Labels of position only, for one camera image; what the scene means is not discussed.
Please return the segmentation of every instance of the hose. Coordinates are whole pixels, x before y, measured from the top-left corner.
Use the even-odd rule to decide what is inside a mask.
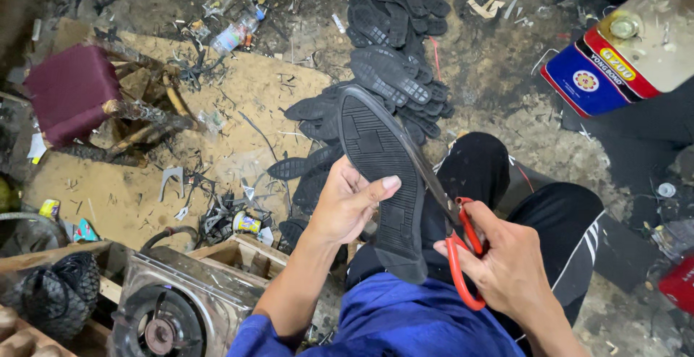
[[[149,240],[147,242],[145,242],[145,244],[140,249],[140,252],[144,253],[144,252],[149,251],[152,248],[152,246],[154,246],[154,244],[156,242],[159,242],[160,240],[164,239],[165,237],[172,236],[175,233],[179,233],[179,232],[188,233],[193,242],[198,242],[198,231],[196,231],[195,228],[193,228],[193,227],[190,227],[190,226],[167,227],[167,228],[164,228],[164,230],[162,232],[149,238]]]
[[[40,223],[46,224],[46,225],[50,226],[51,229],[53,230],[52,232],[57,239],[58,246],[65,247],[69,243],[66,236],[65,236],[65,231],[60,227],[60,225],[56,221],[49,219],[43,215],[39,215],[38,213],[31,213],[31,212],[0,213],[0,221],[17,220],[17,219],[37,220]]]

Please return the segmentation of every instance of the red scissors handle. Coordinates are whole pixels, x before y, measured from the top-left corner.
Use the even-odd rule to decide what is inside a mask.
[[[463,224],[465,234],[468,236],[468,239],[472,244],[473,250],[475,250],[475,254],[481,255],[482,246],[480,243],[480,239],[477,237],[477,234],[475,233],[475,229],[473,228],[473,225],[470,222],[468,214],[462,207],[462,204],[472,201],[472,199],[469,199],[467,197],[457,197],[455,199],[455,202],[461,206],[458,218],[460,219],[460,222]],[[455,289],[458,290],[460,298],[463,299],[463,302],[473,311],[479,311],[482,308],[484,308],[486,303],[484,302],[484,298],[482,298],[479,291],[477,292],[477,299],[475,299],[472,296],[472,294],[470,294],[470,291],[468,291],[468,287],[467,285],[465,285],[465,279],[463,278],[463,272],[460,270],[460,262],[458,261],[458,250],[456,246],[463,246],[465,250],[470,250],[468,246],[465,244],[465,242],[463,242],[463,240],[460,239],[460,237],[458,237],[458,234],[455,233],[455,230],[453,230],[453,233],[450,236],[446,237],[448,263],[450,264],[450,272],[453,276],[453,283],[455,284]]]

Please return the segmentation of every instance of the maroon cushion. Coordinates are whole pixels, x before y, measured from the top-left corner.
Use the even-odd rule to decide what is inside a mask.
[[[24,81],[41,131],[54,147],[89,136],[108,118],[101,104],[122,99],[116,70],[99,47],[74,45],[31,69]]]

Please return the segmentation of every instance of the blue shirt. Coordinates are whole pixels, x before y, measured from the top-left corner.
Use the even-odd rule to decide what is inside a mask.
[[[262,315],[239,326],[227,357],[293,356]],[[390,273],[360,282],[342,297],[333,343],[301,356],[524,356],[487,309],[472,311],[455,287],[414,285]]]

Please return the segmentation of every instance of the black cloth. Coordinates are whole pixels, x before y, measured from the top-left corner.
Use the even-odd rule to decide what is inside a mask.
[[[473,132],[456,140],[448,155],[434,167],[448,196],[469,197],[494,210],[509,185],[509,156],[506,146],[487,133]],[[596,194],[576,184],[549,184],[520,202],[507,220],[535,228],[548,281],[555,297],[573,326],[580,311],[593,272],[597,251],[597,223],[603,203]],[[425,195],[421,220],[422,254],[429,277],[453,284],[445,257],[433,249],[434,242],[446,237],[443,210],[429,192]],[[457,231],[463,236],[464,231]],[[367,277],[384,272],[367,244],[357,251],[349,264],[346,288],[349,290]],[[468,288],[474,284],[466,278]],[[501,325],[519,346],[530,354],[530,346],[518,325],[494,310]]]

